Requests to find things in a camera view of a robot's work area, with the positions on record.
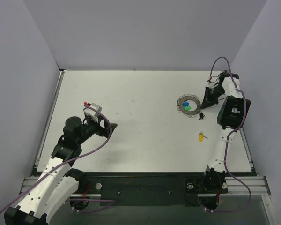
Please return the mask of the large silver keyring disc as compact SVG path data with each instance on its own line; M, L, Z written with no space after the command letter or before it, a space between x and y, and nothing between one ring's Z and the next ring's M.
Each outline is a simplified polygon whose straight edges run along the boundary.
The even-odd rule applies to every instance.
M189 106L192 108L190 111L184 110L184 107L182 106L184 102L189 103ZM190 118L199 116L199 113L201 112L201 100L198 96L193 94L184 94L179 96L176 105L179 113Z

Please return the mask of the yellow tagged key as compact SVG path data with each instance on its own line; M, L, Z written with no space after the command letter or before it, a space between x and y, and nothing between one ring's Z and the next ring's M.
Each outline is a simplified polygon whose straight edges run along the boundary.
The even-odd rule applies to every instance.
M207 137L204 135L203 132L199 132L199 134L198 134L199 142L203 142L204 139L207 139Z

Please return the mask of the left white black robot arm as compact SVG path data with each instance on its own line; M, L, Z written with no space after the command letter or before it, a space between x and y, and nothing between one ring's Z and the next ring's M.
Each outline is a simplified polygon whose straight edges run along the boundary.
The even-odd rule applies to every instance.
M82 148L92 135L110 138L118 126L104 122L102 116L85 116L83 120L73 116L66 120L63 135L54 147L47 166L24 198L16 207L8 207L4 213L7 225L47 225L58 208L74 192L82 193L89 182L86 173L72 166Z

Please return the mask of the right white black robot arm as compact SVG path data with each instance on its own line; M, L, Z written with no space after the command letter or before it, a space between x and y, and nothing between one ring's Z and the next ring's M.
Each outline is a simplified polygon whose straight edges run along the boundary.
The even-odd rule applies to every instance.
M207 165L204 177L200 179L200 187L204 193L225 193L227 185L225 175L228 152L236 132L244 124L244 120L251 106L251 101L239 91L239 75L223 71L218 81L211 87L205 88L201 109L217 105L220 96L225 96L224 102L217 116L220 126L218 140L214 154Z

